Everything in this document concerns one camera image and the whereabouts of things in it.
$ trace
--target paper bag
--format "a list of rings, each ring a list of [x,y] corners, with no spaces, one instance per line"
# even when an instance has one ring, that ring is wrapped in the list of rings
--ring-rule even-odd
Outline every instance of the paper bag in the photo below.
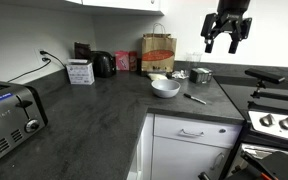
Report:
[[[154,33],[161,26],[162,34]],[[154,24],[153,33],[144,34],[142,41],[142,74],[149,72],[172,72],[176,51],[176,39],[166,34],[164,26]]]

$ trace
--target cabinet handle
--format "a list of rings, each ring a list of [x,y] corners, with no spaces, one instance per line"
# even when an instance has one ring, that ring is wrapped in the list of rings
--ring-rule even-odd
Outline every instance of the cabinet handle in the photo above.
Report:
[[[215,161],[214,161],[214,165],[211,167],[211,170],[215,170],[215,168],[220,167],[222,160],[224,159],[224,154],[220,153],[219,155],[216,156]]]
[[[200,134],[194,134],[194,133],[185,132],[184,129],[182,129],[181,132],[182,132],[183,134],[189,135],[189,136],[196,136],[196,137],[203,137],[203,136],[204,136],[204,132],[201,132]]]

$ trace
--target small white box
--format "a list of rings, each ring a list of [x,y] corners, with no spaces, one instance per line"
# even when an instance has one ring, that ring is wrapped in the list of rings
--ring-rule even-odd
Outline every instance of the small white box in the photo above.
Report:
[[[68,59],[66,65],[71,84],[93,84],[94,73],[92,63],[82,59]]]

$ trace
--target kitchen counter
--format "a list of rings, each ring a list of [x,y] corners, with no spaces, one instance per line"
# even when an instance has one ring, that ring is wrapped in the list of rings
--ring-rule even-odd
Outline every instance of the kitchen counter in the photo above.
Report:
[[[180,92],[170,99],[154,96],[148,78],[129,72],[96,78],[91,86],[70,85],[65,71],[31,82],[49,124],[0,160],[0,179],[126,179],[146,113],[244,122],[214,79],[177,81]]]

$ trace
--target silver toaster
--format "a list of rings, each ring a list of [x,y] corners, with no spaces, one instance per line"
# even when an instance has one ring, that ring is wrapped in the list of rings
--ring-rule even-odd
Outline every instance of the silver toaster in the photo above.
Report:
[[[0,82],[0,158],[47,124],[37,92]]]

